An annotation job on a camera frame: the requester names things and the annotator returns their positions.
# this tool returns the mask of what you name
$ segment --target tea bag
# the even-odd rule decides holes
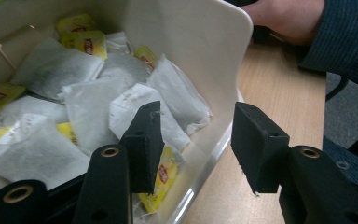
[[[13,182],[37,179],[53,189],[87,172],[89,162],[43,115],[24,114],[0,138],[0,176]]]
[[[108,53],[121,53],[131,55],[129,41],[124,32],[113,33],[105,36],[106,50]]]
[[[125,77],[134,83],[146,83],[149,73],[145,64],[130,55],[108,53],[100,77]]]
[[[11,83],[59,101],[62,87],[91,81],[102,67],[100,58],[77,49],[66,49],[55,39],[48,38],[30,52]]]
[[[159,59],[147,85],[161,94],[173,117],[188,135],[210,122],[212,112],[205,100],[185,73],[165,55]]]
[[[110,104],[110,130],[118,138],[121,138],[130,126],[139,107],[155,101],[161,101],[161,134],[164,142],[182,151],[190,142],[190,138],[173,118],[158,91],[142,84],[136,84]]]
[[[126,77],[105,77],[63,88],[69,120],[81,151],[118,142],[109,130],[109,104],[134,84]]]
[[[64,105],[37,99],[32,96],[24,96],[6,105],[0,111],[0,128],[13,125],[26,113],[50,117],[57,124],[69,121]]]

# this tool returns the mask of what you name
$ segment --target person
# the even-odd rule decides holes
[[[299,66],[358,84],[358,0],[259,0],[241,8],[254,25],[306,46]]]

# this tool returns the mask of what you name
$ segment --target white container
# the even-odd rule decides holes
[[[234,104],[241,100],[237,73],[253,31],[251,20],[220,0],[7,0],[0,3],[0,44],[12,65],[18,66],[42,37],[54,36],[58,19],[77,12],[89,13],[106,34],[125,31],[134,49],[144,45],[157,56],[165,53],[213,111],[211,124],[191,136],[183,153],[186,163],[158,216],[150,220],[180,222],[229,142]],[[11,74],[0,53],[0,82]],[[0,178],[0,188],[5,184]]]

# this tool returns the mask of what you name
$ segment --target sleeve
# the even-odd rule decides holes
[[[325,0],[318,33],[298,65],[358,84],[358,0]]]

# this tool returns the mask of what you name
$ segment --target hand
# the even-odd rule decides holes
[[[309,45],[316,36],[324,0],[259,0],[241,8],[254,25],[267,26],[289,43]]]

